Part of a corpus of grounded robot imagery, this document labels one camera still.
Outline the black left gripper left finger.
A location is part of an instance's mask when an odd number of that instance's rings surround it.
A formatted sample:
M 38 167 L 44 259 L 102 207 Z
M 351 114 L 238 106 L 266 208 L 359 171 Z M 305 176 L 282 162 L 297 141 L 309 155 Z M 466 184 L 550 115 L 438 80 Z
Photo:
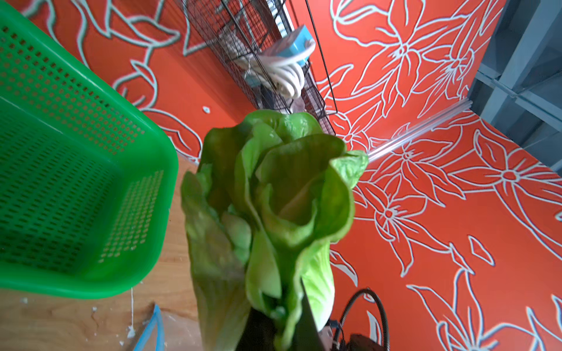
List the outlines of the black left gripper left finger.
M 273 351 L 276 331 L 272 319 L 251 308 L 236 351 Z

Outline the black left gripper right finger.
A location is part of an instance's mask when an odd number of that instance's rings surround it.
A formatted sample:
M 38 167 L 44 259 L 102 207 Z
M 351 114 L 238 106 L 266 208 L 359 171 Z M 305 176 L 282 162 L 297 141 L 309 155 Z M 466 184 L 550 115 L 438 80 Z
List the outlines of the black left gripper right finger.
M 295 328 L 291 349 L 294 351 L 325 351 L 323 342 L 316 329 L 306 293 L 301 300 L 301 308 L 302 313 Z

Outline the clear zip-top bag blue seal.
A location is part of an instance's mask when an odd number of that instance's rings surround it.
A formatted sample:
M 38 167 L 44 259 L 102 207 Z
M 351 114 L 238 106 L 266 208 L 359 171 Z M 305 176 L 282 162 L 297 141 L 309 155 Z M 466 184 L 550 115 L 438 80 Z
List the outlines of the clear zip-top bag blue seal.
M 196 321 L 162 310 L 155 305 L 132 350 L 203 350 L 201 331 Z

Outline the green chinese cabbage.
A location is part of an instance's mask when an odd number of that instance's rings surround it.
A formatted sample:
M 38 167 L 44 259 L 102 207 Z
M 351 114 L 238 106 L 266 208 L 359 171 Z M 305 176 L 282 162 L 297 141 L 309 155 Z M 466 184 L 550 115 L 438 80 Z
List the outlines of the green chinese cabbage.
M 354 221 L 369 163 L 308 113 L 258 110 L 206 135 L 181 207 L 205 350 L 235 350 L 251 312 L 289 350 L 310 304 L 314 329 L 335 302 L 330 247 Z

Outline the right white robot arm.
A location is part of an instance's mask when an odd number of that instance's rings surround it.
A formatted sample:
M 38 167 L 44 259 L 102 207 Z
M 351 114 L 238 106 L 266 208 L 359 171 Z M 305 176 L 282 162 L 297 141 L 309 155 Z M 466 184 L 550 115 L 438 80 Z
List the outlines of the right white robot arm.
M 327 350 L 390 350 L 386 311 L 370 288 L 356 291 L 336 319 L 326 323 Z

